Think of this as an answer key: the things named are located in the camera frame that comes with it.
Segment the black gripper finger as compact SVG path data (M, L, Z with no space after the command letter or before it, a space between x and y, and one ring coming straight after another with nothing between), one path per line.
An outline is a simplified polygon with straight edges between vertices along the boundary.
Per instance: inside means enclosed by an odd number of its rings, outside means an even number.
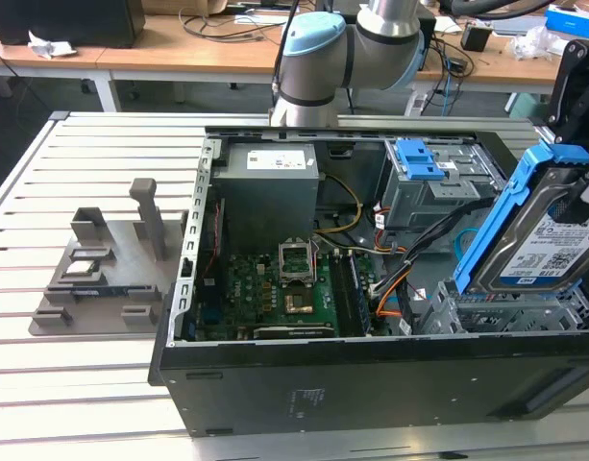
M561 181L555 199L555 222L583 224L589 219L589 166L560 166Z

